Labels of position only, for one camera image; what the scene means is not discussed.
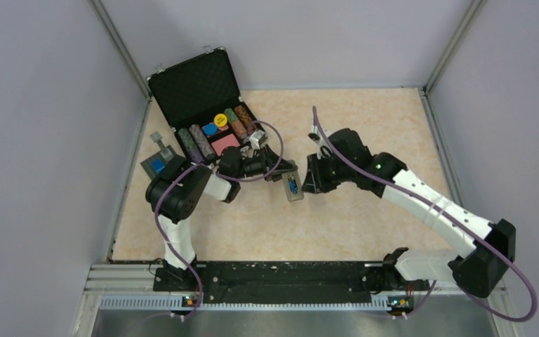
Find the blue battery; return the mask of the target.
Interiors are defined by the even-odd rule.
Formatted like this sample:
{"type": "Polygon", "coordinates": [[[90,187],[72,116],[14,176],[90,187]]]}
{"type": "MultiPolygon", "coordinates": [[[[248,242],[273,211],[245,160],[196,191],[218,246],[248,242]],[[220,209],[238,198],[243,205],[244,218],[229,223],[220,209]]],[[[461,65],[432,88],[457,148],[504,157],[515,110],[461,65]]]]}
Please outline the blue battery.
{"type": "Polygon", "coordinates": [[[295,176],[290,176],[288,178],[288,186],[292,194],[298,193],[298,184],[296,182],[295,176]]]}

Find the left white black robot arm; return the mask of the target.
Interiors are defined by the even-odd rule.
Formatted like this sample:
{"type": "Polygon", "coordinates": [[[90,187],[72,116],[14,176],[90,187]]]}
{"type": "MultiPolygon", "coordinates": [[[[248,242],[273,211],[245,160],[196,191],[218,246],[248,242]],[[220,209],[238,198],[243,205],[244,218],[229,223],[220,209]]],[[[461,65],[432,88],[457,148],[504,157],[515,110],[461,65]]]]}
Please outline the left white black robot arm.
{"type": "Polygon", "coordinates": [[[230,146],[222,151],[218,170],[214,174],[203,164],[176,156],[148,185],[145,199],[152,207],[166,249],[162,266],[155,274],[158,278],[155,291],[163,291],[170,285],[186,291],[201,288],[189,218],[202,196],[229,204],[239,194],[243,180],[259,178],[276,182],[285,173],[297,172],[298,167],[293,160],[282,159],[269,145],[254,150],[250,157],[230,146]]]}

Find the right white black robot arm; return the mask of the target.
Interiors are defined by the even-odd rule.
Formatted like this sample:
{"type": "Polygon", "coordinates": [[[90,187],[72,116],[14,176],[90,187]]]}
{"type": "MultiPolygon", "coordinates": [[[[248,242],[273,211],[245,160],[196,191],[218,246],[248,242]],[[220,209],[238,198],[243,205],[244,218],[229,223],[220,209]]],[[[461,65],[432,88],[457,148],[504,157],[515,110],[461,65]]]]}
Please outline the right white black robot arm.
{"type": "Polygon", "coordinates": [[[372,154],[350,128],[331,133],[314,126],[308,136],[319,150],[307,155],[304,192],[325,194],[342,183],[354,183],[407,210],[449,244],[448,251],[399,249],[393,264],[383,270],[388,287],[402,289],[422,279],[454,281],[477,298],[488,297],[497,287],[508,270],[502,259],[515,258],[517,234],[511,222],[494,223],[470,213],[428,186],[394,155],[372,154]]]}

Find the white remote control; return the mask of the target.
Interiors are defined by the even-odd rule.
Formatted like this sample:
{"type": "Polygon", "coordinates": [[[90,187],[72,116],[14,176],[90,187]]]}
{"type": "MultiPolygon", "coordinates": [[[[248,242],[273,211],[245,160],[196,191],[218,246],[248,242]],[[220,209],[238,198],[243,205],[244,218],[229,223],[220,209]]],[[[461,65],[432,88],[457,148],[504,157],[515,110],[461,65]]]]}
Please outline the white remote control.
{"type": "Polygon", "coordinates": [[[289,171],[281,174],[286,198],[289,202],[304,199],[304,192],[300,186],[300,176],[297,171],[289,171]]]}

